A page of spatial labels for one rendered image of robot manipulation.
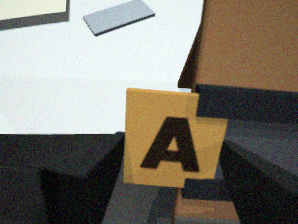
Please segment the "yellow letter tile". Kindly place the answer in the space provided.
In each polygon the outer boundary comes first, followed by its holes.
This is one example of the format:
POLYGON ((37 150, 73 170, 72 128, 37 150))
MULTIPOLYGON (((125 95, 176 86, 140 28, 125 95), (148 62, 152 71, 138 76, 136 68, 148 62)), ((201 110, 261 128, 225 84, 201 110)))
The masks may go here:
POLYGON ((123 182, 214 179, 228 119, 196 117, 199 93, 127 88, 123 182))

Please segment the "grey flat rectangular plate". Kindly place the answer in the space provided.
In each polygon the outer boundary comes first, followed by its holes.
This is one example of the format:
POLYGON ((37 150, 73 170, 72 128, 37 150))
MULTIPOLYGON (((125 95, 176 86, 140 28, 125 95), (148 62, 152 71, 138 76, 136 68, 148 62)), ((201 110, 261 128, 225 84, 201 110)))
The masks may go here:
POLYGON ((96 37, 129 24, 155 17, 155 14, 142 0, 132 0, 83 16, 83 19, 96 37))

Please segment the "tan wooden board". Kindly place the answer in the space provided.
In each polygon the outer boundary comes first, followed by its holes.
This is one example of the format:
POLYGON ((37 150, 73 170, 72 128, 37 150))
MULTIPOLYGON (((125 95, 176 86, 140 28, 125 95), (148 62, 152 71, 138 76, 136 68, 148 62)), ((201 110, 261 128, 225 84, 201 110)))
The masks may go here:
MULTIPOLYGON (((178 88, 196 117, 228 119, 224 140, 298 176, 298 0, 203 0, 178 88)), ((177 187, 170 224, 240 224, 220 160, 177 187)))

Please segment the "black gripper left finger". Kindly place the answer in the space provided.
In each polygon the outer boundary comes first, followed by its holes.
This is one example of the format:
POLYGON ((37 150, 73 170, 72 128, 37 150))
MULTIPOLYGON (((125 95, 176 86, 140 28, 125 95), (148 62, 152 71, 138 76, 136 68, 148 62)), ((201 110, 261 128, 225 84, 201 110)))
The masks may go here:
POLYGON ((51 166, 0 163, 0 219, 29 224, 101 224, 121 169, 118 131, 51 166))

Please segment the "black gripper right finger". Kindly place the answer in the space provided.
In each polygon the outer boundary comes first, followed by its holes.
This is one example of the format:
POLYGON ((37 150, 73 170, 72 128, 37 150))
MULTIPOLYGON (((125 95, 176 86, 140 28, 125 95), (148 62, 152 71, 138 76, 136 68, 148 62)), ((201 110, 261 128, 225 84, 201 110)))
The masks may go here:
POLYGON ((231 141, 219 160, 240 224, 298 224, 298 176, 231 141))

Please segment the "cream flat rectangular block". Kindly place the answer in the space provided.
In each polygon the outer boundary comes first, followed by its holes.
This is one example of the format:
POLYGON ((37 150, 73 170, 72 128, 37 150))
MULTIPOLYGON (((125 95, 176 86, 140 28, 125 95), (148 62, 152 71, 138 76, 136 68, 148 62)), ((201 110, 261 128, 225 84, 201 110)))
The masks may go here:
POLYGON ((0 31, 69 22, 70 0, 0 0, 0 31))

